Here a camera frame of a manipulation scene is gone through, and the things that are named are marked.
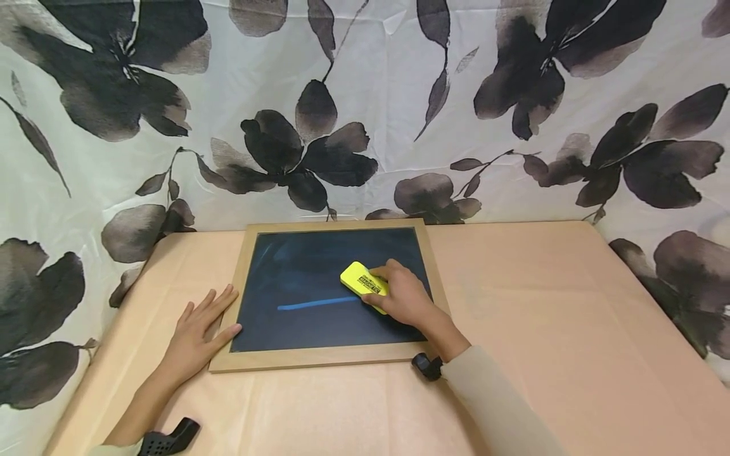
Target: peach tablecloth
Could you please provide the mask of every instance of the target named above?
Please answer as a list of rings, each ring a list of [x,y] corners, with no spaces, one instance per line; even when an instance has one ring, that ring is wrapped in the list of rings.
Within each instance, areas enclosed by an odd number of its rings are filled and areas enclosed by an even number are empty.
[[[456,324],[501,364],[571,455],[728,456],[730,393],[591,226],[428,227]],[[155,249],[47,453],[103,441],[160,360],[185,304],[232,277],[243,232]],[[189,455],[486,455],[444,382],[407,363],[189,382],[162,418],[202,424]]]

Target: person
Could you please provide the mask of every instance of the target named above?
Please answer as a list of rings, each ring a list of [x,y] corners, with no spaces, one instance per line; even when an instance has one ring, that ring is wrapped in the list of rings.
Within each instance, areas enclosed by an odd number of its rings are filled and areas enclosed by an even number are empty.
[[[364,295],[363,301],[426,336],[444,362],[442,376],[472,414],[493,456],[566,455],[496,362],[469,343],[409,269],[388,260],[371,272],[387,280],[390,291],[387,296]],[[218,298],[211,290],[197,307],[188,303],[159,367],[139,387],[119,423],[91,456],[137,456],[143,435],[153,429],[175,390],[241,331],[240,325],[233,325],[212,341],[205,340],[208,327],[237,296],[229,285]]]

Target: left hand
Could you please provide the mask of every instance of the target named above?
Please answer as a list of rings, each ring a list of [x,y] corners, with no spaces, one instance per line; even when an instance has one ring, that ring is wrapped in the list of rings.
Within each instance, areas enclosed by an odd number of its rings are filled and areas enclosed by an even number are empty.
[[[238,292],[229,285],[215,299],[215,290],[208,292],[203,301],[195,307],[188,303],[177,321],[175,333],[170,340],[156,376],[170,387],[177,388],[200,372],[220,349],[241,331],[241,325],[232,325],[220,332],[212,341],[205,340],[205,333],[219,316],[236,300]]]

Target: beige sleeve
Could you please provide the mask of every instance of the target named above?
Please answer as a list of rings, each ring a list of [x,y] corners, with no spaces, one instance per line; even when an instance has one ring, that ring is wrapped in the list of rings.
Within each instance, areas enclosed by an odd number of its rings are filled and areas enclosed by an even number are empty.
[[[470,347],[441,372],[474,417],[492,456],[567,455],[482,347]]]
[[[142,448],[142,441],[138,441],[129,447],[112,447],[111,445],[99,445],[89,452],[88,456],[137,456]]]

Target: hand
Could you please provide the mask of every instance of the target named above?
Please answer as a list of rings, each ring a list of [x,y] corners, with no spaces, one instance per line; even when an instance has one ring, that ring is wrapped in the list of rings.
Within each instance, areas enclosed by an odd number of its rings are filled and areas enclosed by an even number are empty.
[[[213,300],[215,290],[211,290],[197,307],[189,302],[177,321],[170,345],[153,375],[177,388],[200,372],[241,331],[241,325],[236,324],[221,331],[212,341],[205,340],[208,328],[237,296],[238,292],[229,285],[218,299]]]
[[[363,295],[365,304],[380,307],[391,317],[406,325],[423,330],[432,320],[445,313],[429,298],[423,283],[408,268],[395,260],[370,273],[388,281],[388,295]]]

